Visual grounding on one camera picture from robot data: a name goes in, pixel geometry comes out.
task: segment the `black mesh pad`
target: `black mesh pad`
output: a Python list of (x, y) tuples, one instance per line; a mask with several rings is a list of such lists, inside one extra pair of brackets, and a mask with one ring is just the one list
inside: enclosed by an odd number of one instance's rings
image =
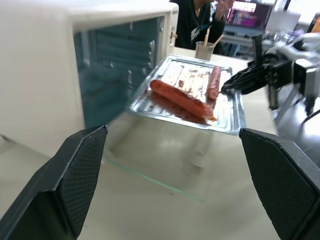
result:
[(276, 141), (247, 130), (240, 137), (263, 207), (279, 237), (292, 239), (301, 230), (318, 193)]
[(105, 139), (105, 129), (84, 139), (57, 189), (76, 237), (81, 233), (97, 186)]

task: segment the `wooden stick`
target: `wooden stick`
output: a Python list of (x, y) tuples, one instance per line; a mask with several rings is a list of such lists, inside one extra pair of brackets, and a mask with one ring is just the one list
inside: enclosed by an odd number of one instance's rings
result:
[(205, 47), (206, 47), (206, 46), (207, 46), (207, 44), (208, 44), (210, 28), (211, 28), (211, 26), (210, 26), (210, 27), (208, 27), (208, 29), (206, 30), (206, 35), (205, 35), (204, 43), (203, 43), (203, 45), (204, 45)]
[(213, 44), (213, 46), (216, 46), (218, 44), (218, 42), (224, 37), (225, 35), (221, 35), (216, 41), (215, 43)]

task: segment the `hand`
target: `hand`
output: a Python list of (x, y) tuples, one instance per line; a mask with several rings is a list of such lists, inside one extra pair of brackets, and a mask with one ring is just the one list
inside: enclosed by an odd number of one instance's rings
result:
[(214, 19), (216, 21), (220, 21), (224, 17), (225, 13), (232, 8), (234, 2), (235, 0), (219, 0), (218, 5), (216, 6)]

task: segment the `toaster oven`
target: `toaster oven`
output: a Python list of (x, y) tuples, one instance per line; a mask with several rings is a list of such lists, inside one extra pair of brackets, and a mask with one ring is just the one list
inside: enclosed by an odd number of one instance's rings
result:
[(178, 10), (154, 1), (1, 2), (0, 135), (52, 157), (71, 134), (110, 124), (173, 53)]

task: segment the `desk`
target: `desk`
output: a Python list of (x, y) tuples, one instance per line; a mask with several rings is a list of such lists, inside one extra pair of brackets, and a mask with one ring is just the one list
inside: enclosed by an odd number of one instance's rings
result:
[[(195, 53), (176, 49), (175, 54), (194, 56)], [(246, 67), (243, 60), (218, 55), (213, 55), (212, 61), (218, 65), (233, 65), (235, 71)], [(243, 102), (249, 128), (275, 132), (263, 90), (244, 96)], [(232, 150), (238, 154), (238, 158), (231, 160), (221, 156), (220, 161), (236, 162), (237, 169), (230, 165), (227, 176), (239, 175), (246, 184), (238, 191), (206, 203), (172, 192), (109, 163), (102, 165), (95, 194), (78, 239), (278, 240), (251, 182), (241, 141), (238, 137), (233, 137), (232, 141)], [(47, 157), (13, 142), (1, 145), (0, 216), (32, 174), (47, 160)]]

